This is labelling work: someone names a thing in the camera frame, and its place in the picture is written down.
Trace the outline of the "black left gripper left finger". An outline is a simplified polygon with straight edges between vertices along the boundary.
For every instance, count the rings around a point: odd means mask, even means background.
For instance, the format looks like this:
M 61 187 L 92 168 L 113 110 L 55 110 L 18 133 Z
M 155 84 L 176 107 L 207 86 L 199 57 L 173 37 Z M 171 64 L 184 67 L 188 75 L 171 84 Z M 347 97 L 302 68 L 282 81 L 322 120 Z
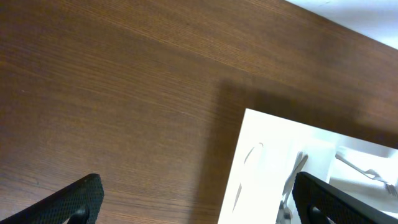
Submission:
M 95 224 L 104 199 L 100 175 L 88 174 L 1 223 Z

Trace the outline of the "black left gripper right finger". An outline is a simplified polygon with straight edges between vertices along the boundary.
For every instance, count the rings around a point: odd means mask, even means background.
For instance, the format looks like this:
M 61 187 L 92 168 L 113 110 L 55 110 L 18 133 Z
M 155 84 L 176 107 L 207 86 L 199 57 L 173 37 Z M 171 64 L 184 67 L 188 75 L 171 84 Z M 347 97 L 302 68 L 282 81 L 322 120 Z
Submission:
M 308 172 L 295 177 L 292 196 L 302 224 L 397 224 L 397 219 Z

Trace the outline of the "small metal teaspoon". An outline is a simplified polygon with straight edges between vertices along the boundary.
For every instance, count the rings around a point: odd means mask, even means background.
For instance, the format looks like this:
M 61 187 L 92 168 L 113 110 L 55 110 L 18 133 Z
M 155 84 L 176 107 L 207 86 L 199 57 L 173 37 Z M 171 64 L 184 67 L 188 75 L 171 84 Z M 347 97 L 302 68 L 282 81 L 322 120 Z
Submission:
M 302 156 L 303 156 L 302 151 L 297 153 L 297 157 L 296 157 L 293 169 L 285 182 L 284 189 L 282 192 L 282 200 L 280 201 L 279 210 L 278 210 L 277 219 L 275 221 L 275 224 L 282 223 L 282 219 L 284 217 L 284 205 L 287 203 L 287 199 L 289 197 L 288 194 L 292 190 L 292 182 L 294 181 L 293 174 L 294 174 L 294 171 L 296 170 L 296 168 L 299 166 L 299 163 L 302 160 Z
M 296 175 L 303 169 L 303 167 L 304 167 L 304 165 L 305 165 L 307 159 L 308 159 L 308 155 L 307 155 L 307 154 L 306 154 L 306 155 L 303 155 L 303 156 L 302 156 L 302 160 L 300 161 L 298 167 L 297 167 L 296 170 L 294 171 L 294 174 L 293 174 L 294 181 L 292 182 L 292 189 L 293 189 L 293 186 L 294 186 L 294 182 L 295 182 Z M 283 217 L 283 219 L 282 219 L 282 224 L 291 224 L 292 217 L 293 217 L 292 211 L 291 211 L 291 209 L 289 208 L 288 204 L 286 203 L 286 204 L 284 205 L 284 217 Z

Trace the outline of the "pink plastic knife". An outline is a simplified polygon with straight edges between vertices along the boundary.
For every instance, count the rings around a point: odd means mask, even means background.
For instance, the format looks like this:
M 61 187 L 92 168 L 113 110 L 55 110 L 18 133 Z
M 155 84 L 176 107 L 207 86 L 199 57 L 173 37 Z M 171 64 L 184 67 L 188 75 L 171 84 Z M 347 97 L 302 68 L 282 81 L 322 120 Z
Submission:
M 239 202 L 242 201 L 244 191 L 252 185 L 254 176 L 256 175 L 256 169 L 259 165 L 259 161 L 264 149 L 263 143 L 259 142 L 253 146 L 248 153 L 245 155 L 243 166 L 241 168 L 241 174 L 239 176 L 239 187 L 236 192 L 233 210 L 239 206 Z

